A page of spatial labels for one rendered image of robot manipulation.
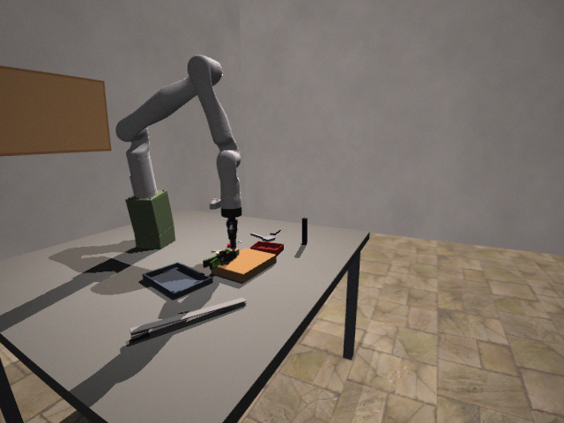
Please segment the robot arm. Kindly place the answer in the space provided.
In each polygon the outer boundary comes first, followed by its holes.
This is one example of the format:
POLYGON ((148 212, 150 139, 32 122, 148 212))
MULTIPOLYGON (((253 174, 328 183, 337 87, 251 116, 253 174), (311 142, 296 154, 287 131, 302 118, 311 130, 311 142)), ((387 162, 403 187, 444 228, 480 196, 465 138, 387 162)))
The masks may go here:
POLYGON ((124 142, 131 142, 126 156, 134 197, 147 198, 157 195, 147 127, 169 117, 198 96, 213 142, 220 151, 217 157, 217 169, 221 197, 220 200, 212 199, 210 209, 241 208, 240 180, 236 174, 236 168, 241 163, 241 155, 234 142, 226 113, 213 91, 213 86, 222 77, 222 67, 209 57, 196 55, 189 60, 188 74, 189 77, 184 80, 161 88, 135 112, 116 125, 115 132, 118 138, 124 142))

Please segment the red rectangular tray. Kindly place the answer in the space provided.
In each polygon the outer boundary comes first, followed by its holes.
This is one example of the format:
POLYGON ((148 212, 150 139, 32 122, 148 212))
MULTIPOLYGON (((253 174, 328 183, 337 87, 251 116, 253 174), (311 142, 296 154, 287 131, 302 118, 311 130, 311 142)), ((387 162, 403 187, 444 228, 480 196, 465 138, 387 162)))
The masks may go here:
POLYGON ((278 255, 284 249, 284 244, 258 241, 250 249, 278 255))

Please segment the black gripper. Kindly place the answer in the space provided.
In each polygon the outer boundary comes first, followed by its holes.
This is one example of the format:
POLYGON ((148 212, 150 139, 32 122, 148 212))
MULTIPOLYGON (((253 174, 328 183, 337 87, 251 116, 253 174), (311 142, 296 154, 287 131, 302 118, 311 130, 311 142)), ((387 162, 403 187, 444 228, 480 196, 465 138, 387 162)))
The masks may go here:
POLYGON ((230 240, 230 249, 236 249, 236 236, 237 236, 236 234, 237 234, 238 219, 235 219, 235 217, 241 216, 241 208, 238 209, 221 208, 221 216, 224 218, 228 218, 226 226, 228 232, 228 239, 230 240))

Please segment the black cylinder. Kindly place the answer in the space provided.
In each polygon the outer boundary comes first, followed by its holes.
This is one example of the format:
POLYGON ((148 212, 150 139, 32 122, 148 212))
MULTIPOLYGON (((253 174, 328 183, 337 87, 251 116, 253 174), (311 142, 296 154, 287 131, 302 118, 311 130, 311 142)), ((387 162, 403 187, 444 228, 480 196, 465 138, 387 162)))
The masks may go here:
POLYGON ((302 244, 308 244, 308 219, 302 218, 302 244))

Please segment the light brown wooden board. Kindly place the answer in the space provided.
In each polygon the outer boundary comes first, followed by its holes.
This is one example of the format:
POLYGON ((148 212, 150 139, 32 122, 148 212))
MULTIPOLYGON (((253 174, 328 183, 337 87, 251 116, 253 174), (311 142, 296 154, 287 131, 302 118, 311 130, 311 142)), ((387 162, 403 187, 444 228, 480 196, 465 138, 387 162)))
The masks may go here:
POLYGON ((211 273, 245 283, 276 262, 275 254, 245 248, 233 261, 222 262, 211 273))

